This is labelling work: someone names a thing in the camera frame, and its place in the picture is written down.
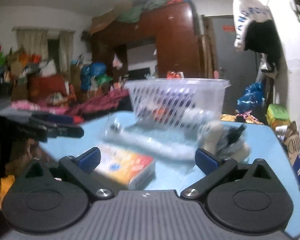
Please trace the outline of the grey plush toy with glasses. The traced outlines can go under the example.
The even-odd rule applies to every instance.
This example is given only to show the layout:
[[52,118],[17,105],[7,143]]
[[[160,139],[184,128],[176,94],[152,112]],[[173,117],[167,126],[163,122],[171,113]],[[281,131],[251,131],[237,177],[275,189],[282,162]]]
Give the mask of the grey plush toy with glasses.
[[203,148],[220,159],[229,157],[239,163],[246,163],[250,147],[245,142],[246,126],[229,126],[220,121],[210,121],[198,128],[199,148]]

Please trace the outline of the item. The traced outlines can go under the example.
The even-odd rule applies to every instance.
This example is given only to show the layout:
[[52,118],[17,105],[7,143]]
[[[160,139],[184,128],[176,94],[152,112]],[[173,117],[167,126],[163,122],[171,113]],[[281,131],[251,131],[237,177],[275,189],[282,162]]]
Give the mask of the item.
[[196,148],[178,142],[160,142],[153,137],[126,130],[118,118],[110,118],[105,126],[103,139],[118,145],[128,146],[172,161],[194,161]]

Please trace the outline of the orange white medicine box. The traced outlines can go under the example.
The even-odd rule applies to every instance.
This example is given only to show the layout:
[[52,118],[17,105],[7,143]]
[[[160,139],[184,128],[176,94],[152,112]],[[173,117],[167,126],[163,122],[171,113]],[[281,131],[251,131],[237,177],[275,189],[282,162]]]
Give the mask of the orange white medicine box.
[[124,189],[140,190],[155,176],[153,157],[110,144],[99,144],[100,164],[94,172]]

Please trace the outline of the pink floral bedding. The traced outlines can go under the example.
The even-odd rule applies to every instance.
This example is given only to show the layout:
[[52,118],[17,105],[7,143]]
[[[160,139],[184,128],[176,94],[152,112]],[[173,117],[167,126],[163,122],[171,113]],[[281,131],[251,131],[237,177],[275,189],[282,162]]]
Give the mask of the pink floral bedding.
[[27,100],[17,100],[11,102],[11,107],[17,110],[23,111],[37,111],[48,112],[51,114],[62,115],[67,112],[67,107],[55,107],[55,106],[40,106],[36,103],[29,102]]

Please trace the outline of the maroon plaid cloth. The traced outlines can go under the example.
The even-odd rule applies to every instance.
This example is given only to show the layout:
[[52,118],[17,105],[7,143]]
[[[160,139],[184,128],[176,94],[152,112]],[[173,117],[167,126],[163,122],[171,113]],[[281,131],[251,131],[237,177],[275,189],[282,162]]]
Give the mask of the maroon plaid cloth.
[[97,96],[72,106],[65,112],[65,115],[79,116],[89,121],[118,111],[133,111],[127,89],[115,89],[103,96]]

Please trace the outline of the clear plastic perforated basket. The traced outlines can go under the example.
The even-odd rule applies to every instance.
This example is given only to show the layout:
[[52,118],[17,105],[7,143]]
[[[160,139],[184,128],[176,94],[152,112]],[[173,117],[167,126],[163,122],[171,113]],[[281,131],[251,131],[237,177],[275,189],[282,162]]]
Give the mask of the clear plastic perforated basket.
[[228,80],[195,78],[135,80],[125,84],[138,122],[190,130],[220,119],[228,87]]

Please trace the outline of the green yellow box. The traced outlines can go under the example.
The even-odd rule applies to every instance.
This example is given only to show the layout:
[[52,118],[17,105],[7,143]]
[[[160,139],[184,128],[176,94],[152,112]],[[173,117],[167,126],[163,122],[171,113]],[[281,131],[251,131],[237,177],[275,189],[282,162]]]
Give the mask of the green yellow box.
[[268,125],[275,129],[279,126],[289,125],[290,117],[285,107],[278,104],[270,104],[267,108],[266,119]]

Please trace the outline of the blue plastic bag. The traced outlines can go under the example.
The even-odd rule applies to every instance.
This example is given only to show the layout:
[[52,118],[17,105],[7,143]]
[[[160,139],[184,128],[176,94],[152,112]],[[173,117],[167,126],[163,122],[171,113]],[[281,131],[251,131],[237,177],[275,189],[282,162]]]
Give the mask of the blue plastic bag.
[[237,100],[236,110],[238,113],[245,113],[256,107],[263,107],[264,103],[264,85],[256,82],[244,90],[243,95]]

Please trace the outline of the beige window curtains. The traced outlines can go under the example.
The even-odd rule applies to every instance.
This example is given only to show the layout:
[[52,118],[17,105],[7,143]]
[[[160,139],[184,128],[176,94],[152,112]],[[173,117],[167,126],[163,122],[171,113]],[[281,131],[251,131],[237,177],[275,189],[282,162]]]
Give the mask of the beige window curtains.
[[18,48],[24,48],[27,53],[39,54],[48,59],[48,40],[51,34],[57,34],[59,39],[59,70],[61,73],[70,72],[73,56],[75,31],[58,28],[13,27]]

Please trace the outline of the grey metal door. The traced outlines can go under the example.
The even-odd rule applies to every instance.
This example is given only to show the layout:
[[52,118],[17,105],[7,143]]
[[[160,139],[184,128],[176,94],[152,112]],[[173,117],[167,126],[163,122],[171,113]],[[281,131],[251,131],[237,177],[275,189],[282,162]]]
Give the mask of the grey metal door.
[[238,51],[234,47],[236,32],[232,16],[211,17],[211,27],[219,78],[230,81],[230,87],[225,91],[222,112],[234,114],[237,100],[256,80],[258,55],[250,50]]

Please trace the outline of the white black hanging jacket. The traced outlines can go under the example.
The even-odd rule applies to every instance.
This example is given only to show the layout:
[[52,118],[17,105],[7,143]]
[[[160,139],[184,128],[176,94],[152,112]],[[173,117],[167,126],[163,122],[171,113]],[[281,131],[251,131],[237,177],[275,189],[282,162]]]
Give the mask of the white black hanging jacket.
[[281,43],[270,9],[259,0],[233,0],[233,16],[238,51],[261,54],[261,71],[274,73],[281,59]]

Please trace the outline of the red-brown wooden wardrobe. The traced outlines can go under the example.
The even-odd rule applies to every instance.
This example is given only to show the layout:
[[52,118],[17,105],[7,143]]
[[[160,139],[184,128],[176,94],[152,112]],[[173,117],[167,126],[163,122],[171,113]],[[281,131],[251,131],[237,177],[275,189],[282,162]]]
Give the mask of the red-brown wooden wardrobe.
[[114,21],[90,37],[93,61],[107,60],[113,49],[148,38],[155,40],[160,77],[183,72],[185,77],[202,77],[198,36],[190,3],[175,3],[141,14],[139,22]]

